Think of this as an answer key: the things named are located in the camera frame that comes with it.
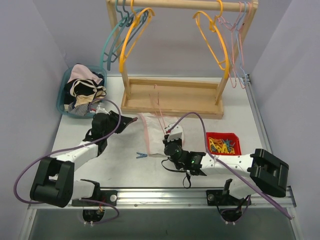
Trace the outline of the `pink wire hanger with garment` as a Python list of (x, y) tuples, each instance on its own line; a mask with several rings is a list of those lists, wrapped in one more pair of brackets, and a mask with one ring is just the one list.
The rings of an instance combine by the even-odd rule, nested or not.
[(166, 122), (165, 122), (165, 118), (162, 112), (162, 108), (160, 106), (160, 92), (158, 90), (158, 85), (154, 84), (153, 85), (153, 91), (151, 93), (148, 94), (149, 96), (149, 100), (151, 103), (151, 107), (158, 119), (160, 128), (162, 129), (162, 132), (164, 134), (168, 134), (169, 130), (166, 130)]

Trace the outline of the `white pink underwear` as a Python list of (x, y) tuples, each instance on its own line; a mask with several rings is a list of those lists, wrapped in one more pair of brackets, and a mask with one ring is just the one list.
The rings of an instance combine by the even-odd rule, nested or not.
[(161, 117), (151, 113), (139, 113), (139, 118), (143, 122), (144, 137), (147, 154), (152, 157), (165, 156), (164, 154), (164, 129), (170, 124), (178, 121), (177, 117), (164, 116)]

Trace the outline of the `blue clothes peg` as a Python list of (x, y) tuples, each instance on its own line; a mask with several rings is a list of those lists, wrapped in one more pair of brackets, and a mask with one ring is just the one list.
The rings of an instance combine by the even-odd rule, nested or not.
[(137, 152), (136, 154), (137, 154), (136, 159), (142, 159), (142, 158), (148, 157), (147, 153)]

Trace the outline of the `black underwear with beige band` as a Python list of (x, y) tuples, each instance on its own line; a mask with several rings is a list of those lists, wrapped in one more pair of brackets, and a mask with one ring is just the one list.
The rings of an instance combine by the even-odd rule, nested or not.
[(103, 80), (102, 84), (97, 84), (94, 80), (83, 78), (76, 78), (68, 82), (64, 90), (66, 93), (64, 104), (74, 103), (78, 96), (104, 97), (107, 94)]

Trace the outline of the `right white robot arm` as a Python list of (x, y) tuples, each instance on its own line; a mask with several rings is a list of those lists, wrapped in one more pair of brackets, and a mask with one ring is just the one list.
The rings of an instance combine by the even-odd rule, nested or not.
[(256, 189), (283, 198), (286, 196), (289, 165), (265, 149), (245, 155), (213, 155), (183, 150), (182, 139), (164, 136), (164, 154), (177, 170), (192, 176), (232, 175), (234, 179), (222, 191), (222, 200), (232, 205)]

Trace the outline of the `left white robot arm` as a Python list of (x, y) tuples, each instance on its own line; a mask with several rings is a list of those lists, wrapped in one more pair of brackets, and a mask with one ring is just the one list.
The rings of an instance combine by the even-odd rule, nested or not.
[(93, 116), (91, 128), (77, 147), (56, 157), (46, 156), (39, 162), (30, 190), (31, 200), (64, 208), (70, 201), (84, 200), (95, 206), (101, 201), (100, 184), (75, 179), (75, 171), (99, 157), (108, 145), (107, 138), (122, 133), (137, 117), (126, 117), (110, 111)]

